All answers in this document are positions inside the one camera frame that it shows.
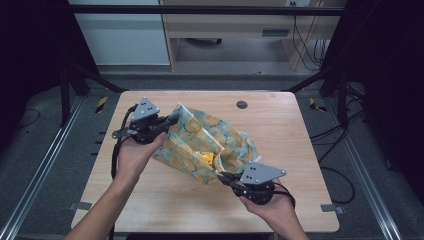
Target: chip bag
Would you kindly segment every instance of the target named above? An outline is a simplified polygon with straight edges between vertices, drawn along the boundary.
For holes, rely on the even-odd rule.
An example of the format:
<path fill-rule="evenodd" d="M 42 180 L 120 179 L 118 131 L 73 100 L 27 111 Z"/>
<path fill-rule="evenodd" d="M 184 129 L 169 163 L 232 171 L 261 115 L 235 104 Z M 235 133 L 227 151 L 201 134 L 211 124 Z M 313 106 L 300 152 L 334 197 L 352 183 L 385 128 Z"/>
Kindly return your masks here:
<path fill-rule="evenodd" d="M 179 103 L 170 118 L 178 115 L 163 146 L 153 157 L 194 176 L 204 184 L 216 182 L 219 172 L 241 173 L 259 155 L 247 133 L 221 119 Z"/>

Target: yellow connector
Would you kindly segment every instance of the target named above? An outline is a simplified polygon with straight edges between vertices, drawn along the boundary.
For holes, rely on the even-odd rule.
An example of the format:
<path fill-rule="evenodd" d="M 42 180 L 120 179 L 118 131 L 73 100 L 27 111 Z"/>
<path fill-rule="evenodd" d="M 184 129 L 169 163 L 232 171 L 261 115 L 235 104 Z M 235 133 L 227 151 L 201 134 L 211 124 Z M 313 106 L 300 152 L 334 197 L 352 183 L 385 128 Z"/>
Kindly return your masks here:
<path fill-rule="evenodd" d="M 199 154 L 199 156 L 202 158 L 203 161 L 205 161 L 205 163 L 207 163 L 209 165 L 213 164 L 213 159 L 214 159 L 213 152 L 196 151 L 196 153 Z"/>

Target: wooden tabletop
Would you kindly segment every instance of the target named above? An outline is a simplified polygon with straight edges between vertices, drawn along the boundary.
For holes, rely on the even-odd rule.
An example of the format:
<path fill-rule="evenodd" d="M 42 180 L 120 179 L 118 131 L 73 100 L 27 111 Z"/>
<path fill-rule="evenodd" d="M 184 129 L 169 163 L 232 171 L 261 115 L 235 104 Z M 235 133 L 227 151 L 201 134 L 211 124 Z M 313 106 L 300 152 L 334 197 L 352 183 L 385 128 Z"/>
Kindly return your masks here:
<path fill-rule="evenodd" d="M 261 163 L 287 171 L 280 178 L 296 198 L 296 213 L 306 232 L 334 232 L 339 223 L 331 204 L 295 96 L 287 92 L 129 91 L 116 106 L 81 202 L 95 203 L 111 183 L 113 131 L 128 108 L 146 96 L 169 115 L 181 102 L 230 122 L 253 140 Z M 248 104 L 246 109 L 236 106 Z M 72 227 L 86 214 L 77 210 Z M 272 232 L 246 211 L 228 186 L 203 185 L 194 177 L 150 159 L 115 225 L 116 232 Z"/>

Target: human hand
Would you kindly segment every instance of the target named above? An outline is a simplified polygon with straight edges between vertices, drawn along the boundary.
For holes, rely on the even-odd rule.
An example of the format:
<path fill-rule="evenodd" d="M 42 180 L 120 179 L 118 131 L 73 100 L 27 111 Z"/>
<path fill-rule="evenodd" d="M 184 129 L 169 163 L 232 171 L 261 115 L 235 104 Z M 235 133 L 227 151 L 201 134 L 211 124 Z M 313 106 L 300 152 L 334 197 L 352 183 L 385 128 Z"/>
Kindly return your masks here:
<path fill-rule="evenodd" d="M 135 142 L 131 137 L 124 139 L 118 155 L 118 171 L 116 178 L 129 178 L 138 181 L 152 154 L 165 141 L 166 133 L 159 134 L 155 140 L 146 145 Z"/>
<path fill-rule="evenodd" d="M 281 184 L 279 179 L 274 179 L 273 182 Z M 274 191 L 287 192 L 277 184 Z M 239 199 L 248 212 L 261 217 L 272 230 L 285 239 L 308 239 L 288 196 L 274 194 L 271 201 L 265 205 L 257 205 L 243 196 Z"/>

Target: human arm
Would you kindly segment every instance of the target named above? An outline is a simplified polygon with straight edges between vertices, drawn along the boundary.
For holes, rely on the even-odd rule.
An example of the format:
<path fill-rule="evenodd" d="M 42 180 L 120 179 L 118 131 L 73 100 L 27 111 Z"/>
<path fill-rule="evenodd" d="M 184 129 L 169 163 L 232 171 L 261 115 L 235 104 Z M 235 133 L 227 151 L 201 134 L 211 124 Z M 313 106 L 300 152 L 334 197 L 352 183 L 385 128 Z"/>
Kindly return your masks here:
<path fill-rule="evenodd" d="M 162 146 L 165 136 L 166 134 L 162 133 L 147 145 L 140 145 L 131 138 L 122 142 L 115 179 L 65 239 L 104 240 L 107 237 L 137 184 L 140 174 L 153 152 Z"/>
<path fill-rule="evenodd" d="M 281 184 L 278 179 L 274 179 L 274 182 Z M 275 191 L 285 192 L 286 190 L 275 185 Z M 272 230 L 286 240 L 308 239 L 287 196 L 275 194 L 266 205 L 257 205 L 245 197 L 239 198 L 247 211 L 261 217 Z"/>

